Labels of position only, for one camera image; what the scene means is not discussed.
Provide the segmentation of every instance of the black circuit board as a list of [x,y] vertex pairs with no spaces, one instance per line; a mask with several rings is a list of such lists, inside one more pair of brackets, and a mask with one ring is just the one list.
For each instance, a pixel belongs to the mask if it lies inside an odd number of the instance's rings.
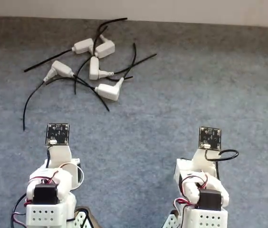
[[199,149],[220,151],[221,147],[220,139],[221,139],[221,129],[213,127],[200,127]]
[[48,123],[45,144],[50,145],[50,140],[56,140],[56,145],[68,145],[69,124]]

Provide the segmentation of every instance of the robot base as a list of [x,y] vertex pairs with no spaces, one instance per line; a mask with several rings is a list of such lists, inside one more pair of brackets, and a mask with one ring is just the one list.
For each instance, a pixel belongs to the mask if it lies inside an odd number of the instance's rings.
[[176,218],[170,214],[162,228],[227,228],[228,212],[221,211],[186,209],[183,217]]

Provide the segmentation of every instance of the cable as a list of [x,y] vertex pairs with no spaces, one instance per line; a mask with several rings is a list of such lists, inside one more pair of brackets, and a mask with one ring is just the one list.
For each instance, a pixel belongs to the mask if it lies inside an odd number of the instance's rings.
[[[130,65],[130,67],[128,68],[127,72],[123,76],[124,80],[130,79],[130,78],[133,77],[133,76],[126,77],[126,75],[129,73],[129,71],[133,68],[133,65],[134,65],[134,63],[136,61],[137,49],[136,49],[136,44],[135,43],[133,43],[133,49],[134,49],[134,57],[133,57],[133,60],[132,60],[132,63]],[[120,80],[120,79],[113,79],[113,78],[110,78],[110,77],[105,77],[105,78],[110,80],[110,81],[113,81],[113,82],[118,82]]]
[[16,202],[14,208],[12,209],[12,213],[10,216],[10,227],[11,228],[15,228],[14,227],[14,213],[16,212],[17,206],[19,205],[19,203],[26,197],[26,193],[24,193]]
[[55,58],[57,58],[57,57],[59,57],[61,55],[64,55],[65,53],[70,52],[70,51],[72,51],[72,49],[65,50],[65,51],[59,53],[58,55],[52,56],[52,57],[50,57],[50,58],[48,58],[48,59],[46,59],[46,60],[44,60],[44,61],[42,61],[40,63],[37,63],[37,64],[25,69],[24,72],[28,72],[28,71],[30,71],[30,70],[32,70],[32,69],[34,69],[34,68],[36,68],[36,67],[38,67],[38,66],[40,66],[40,65],[42,65],[44,63],[46,63],[46,62],[48,62],[48,61],[51,61],[52,59],[55,59]]
[[180,228],[182,228],[182,225],[183,225],[184,213],[185,213],[185,208],[186,207],[192,207],[192,208],[194,208],[193,206],[188,205],[188,204],[183,207],[183,209],[182,209],[182,224],[181,224]]
[[22,117],[22,126],[23,126],[23,131],[25,131],[25,112],[26,112],[26,108],[28,106],[29,100],[30,98],[34,95],[34,93],[44,84],[44,81],[42,81],[42,83],[40,83],[36,89],[29,95],[25,105],[24,105],[24,109],[23,109],[23,117]]
[[[73,80],[73,81],[76,80],[76,79],[71,78],[71,77],[60,77],[60,78],[56,78],[56,79],[54,79],[54,80],[48,82],[46,85],[49,85],[49,84],[51,84],[51,83],[53,83],[53,82],[55,82],[55,81],[61,80],[61,79],[65,79],[65,80]],[[99,98],[99,100],[102,102],[102,104],[105,106],[105,108],[106,108],[107,111],[109,112],[109,111],[110,111],[109,107],[107,106],[107,104],[105,103],[105,101],[102,99],[102,97],[101,97],[101,96],[94,90],[95,88],[94,88],[93,86],[90,86],[89,84],[84,84],[83,82],[85,82],[85,81],[84,81],[83,79],[81,79],[81,78],[79,78],[79,77],[77,77],[77,79],[78,79],[78,83],[80,83],[80,84],[82,84],[82,85],[84,85],[84,86],[90,88],[90,89],[93,91],[93,93]]]
[[[139,65],[139,64],[141,64],[141,63],[143,63],[144,61],[146,61],[146,60],[148,60],[148,59],[150,59],[150,58],[153,58],[153,57],[156,56],[156,55],[157,55],[157,53],[152,54],[152,55],[150,55],[150,56],[148,56],[148,57],[146,57],[146,58],[143,58],[142,60],[139,60],[138,62],[134,63],[132,67],[135,67],[135,66],[137,66],[137,65]],[[127,71],[130,67],[131,67],[131,66],[129,66],[129,67],[123,69],[123,70],[116,71],[116,72],[114,72],[114,75],[121,74],[121,73]]]
[[208,181],[208,176],[206,175],[206,180],[203,180],[203,178],[199,177],[199,176],[196,176],[196,175],[190,175],[190,176],[187,176],[186,178],[184,178],[181,182],[181,193],[182,193],[182,196],[186,197],[184,192],[183,192],[183,189],[182,189],[182,184],[185,180],[187,180],[188,178],[192,178],[192,177],[197,177],[199,179],[201,179],[203,181],[203,184],[201,185],[201,188],[203,188],[204,186],[206,186],[207,184],[207,181]]
[[25,225],[23,222],[20,222],[19,220],[17,220],[17,219],[15,218],[15,215],[26,215],[26,214],[20,214],[20,213],[18,213],[18,212],[15,212],[15,213],[13,213],[12,217],[13,217],[13,222],[15,222],[15,223],[21,225],[21,226],[24,227],[24,228],[27,228],[26,225]]
[[71,190],[75,190],[75,189],[79,188],[79,187],[82,185],[83,180],[85,179],[85,174],[83,173],[83,170],[82,170],[78,165],[76,165],[76,164],[74,164],[74,163],[71,163],[71,162],[63,163],[63,164],[61,164],[61,165],[59,166],[59,168],[62,168],[63,166],[68,165],[68,164],[70,164],[70,165],[75,165],[75,166],[77,167],[77,169],[79,169],[80,172],[81,172],[81,174],[82,174],[81,181],[80,181],[80,183],[78,184],[78,186],[76,186],[76,187],[74,187],[74,188],[71,189]]
[[90,61],[90,59],[91,59],[91,57],[89,57],[86,61],[84,61],[82,64],[81,64],[81,66],[79,67],[79,69],[77,70],[77,73],[74,75],[74,77],[75,77],[75,81],[74,81],[74,94],[76,95],[76,83],[77,83],[77,79],[78,79],[78,75],[79,75],[79,72],[81,71],[81,69],[82,69],[82,67],[88,62],[88,61]]
[[136,50],[136,44],[133,43],[133,48],[134,48],[134,57],[133,57],[133,60],[132,60],[132,63],[130,65],[130,67],[128,68],[128,70],[126,71],[126,73],[124,74],[123,78],[125,78],[127,76],[127,74],[130,72],[130,70],[132,69],[135,61],[136,61],[136,54],[137,54],[137,50]]
[[207,161],[210,161],[210,162],[215,162],[216,178],[219,180],[220,180],[219,162],[234,159],[234,158],[238,157],[238,155],[239,155],[239,152],[237,150],[234,150],[234,149],[220,151],[219,155],[222,155],[223,153],[228,153],[228,152],[233,152],[234,154],[230,157],[227,157],[227,158],[208,158],[207,157],[208,150],[205,151],[205,159]]
[[96,50],[96,44],[97,44],[97,41],[98,41],[100,35],[101,35],[106,29],[107,29],[107,26],[105,26],[103,30],[100,30],[99,27],[98,27],[98,29],[97,29],[96,37],[95,37],[94,44],[93,44],[93,56],[95,56],[95,50]]
[[52,148],[53,146],[54,146],[54,145],[49,146],[48,149],[47,149],[48,160],[47,160],[47,164],[46,164],[45,168],[48,168],[48,166],[49,166],[49,161],[50,161],[50,153],[49,153],[49,149]]

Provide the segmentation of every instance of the white plug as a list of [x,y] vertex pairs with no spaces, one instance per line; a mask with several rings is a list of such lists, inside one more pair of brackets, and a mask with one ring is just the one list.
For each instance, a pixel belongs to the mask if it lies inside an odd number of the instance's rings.
[[107,85],[107,84],[99,84],[98,87],[95,88],[95,91],[102,97],[106,99],[110,99],[113,101],[117,101],[119,97],[120,87],[124,81],[122,77],[115,86]]
[[[103,35],[99,36],[103,44],[99,45],[95,49],[95,56],[98,58],[104,58],[115,52],[115,44],[113,41],[105,38]],[[93,54],[93,47],[89,48],[89,52]]]
[[114,72],[99,70],[99,59],[95,56],[90,60],[90,80],[98,80],[103,77],[113,76]]
[[72,51],[75,52],[76,54],[82,54],[88,52],[90,47],[93,48],[93,44],[94,42],[91,38],[81,40],[76,44],[74,44],[74,46],[72,47]]
[[56,75],[60,75],[62,77],[73,77],[74,73],[70,67],[56,60],[52,64],[51,69],[48,71],[48,74],[45,76],[43,81],[47,82]]

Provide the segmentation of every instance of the white wall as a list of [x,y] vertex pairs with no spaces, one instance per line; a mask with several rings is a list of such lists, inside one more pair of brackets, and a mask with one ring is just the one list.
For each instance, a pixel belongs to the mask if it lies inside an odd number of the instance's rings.
[[0,16],[268,26],[268,0],[0,0]]

